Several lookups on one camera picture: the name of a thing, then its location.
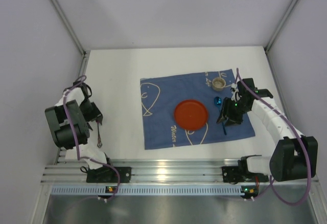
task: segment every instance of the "orange plate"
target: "orange plate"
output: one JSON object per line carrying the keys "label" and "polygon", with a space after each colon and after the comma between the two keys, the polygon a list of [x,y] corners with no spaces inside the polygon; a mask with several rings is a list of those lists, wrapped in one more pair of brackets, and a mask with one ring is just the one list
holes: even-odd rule
{"label": "orange plate", "polygon": [[205,106],[197,100],[184,100],[174,111],[176,123],[183,129],[198,130],[202,128],[209,117]]}

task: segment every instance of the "beige bowl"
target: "beige bowl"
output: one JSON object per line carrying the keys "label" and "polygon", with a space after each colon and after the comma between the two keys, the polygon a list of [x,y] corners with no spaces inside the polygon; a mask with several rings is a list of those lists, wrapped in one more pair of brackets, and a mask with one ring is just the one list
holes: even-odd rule
{"label": "beige bowl", "polygon": [[226,81],[221,77],[216,77],[212,81],[212,88],[215,91],[222,91],[225,86],[226,86]]}

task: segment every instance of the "blue cloth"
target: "blue cloth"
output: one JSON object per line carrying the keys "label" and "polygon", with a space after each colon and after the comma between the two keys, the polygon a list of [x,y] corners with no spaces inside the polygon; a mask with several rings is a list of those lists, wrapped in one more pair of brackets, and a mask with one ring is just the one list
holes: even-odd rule
{"label": "blue cloth", "polygon": [[[211,88],[211,81],[219,76],[226,81],[226,88],[221,92]],[[208,144],[255,136],[247,114],[243,115],[241,125],[226,127],[227,135],[223,132],[222,124],[216,123],[219,109],[214,104],[214,98],[219,96],[223,100],[231,97],[230,85],[234,81],[232,70],[142,79],[145,149]],[[207,124],[196,131],[186,131],[174,120],[175,107],[188,99],[200,101],[209,112]]]}

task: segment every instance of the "gray wall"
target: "gray wall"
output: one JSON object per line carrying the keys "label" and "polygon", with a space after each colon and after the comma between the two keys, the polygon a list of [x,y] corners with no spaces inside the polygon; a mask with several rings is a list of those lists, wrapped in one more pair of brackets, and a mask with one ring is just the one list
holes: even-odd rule
{"label": "gray wall", "polygon": [[318,176],[327,195],[327,0],[300,0],[270,58],[292,122],[319,143]]}
{"label": "gray wall", "polygon": [[0,0],[0,223],[27,223],[57,148],[44,109],[81,56],[48,0]]}
{"label": "gray wall", "polygon": [[290,0],[59,0],[86,49],[262,46]]}

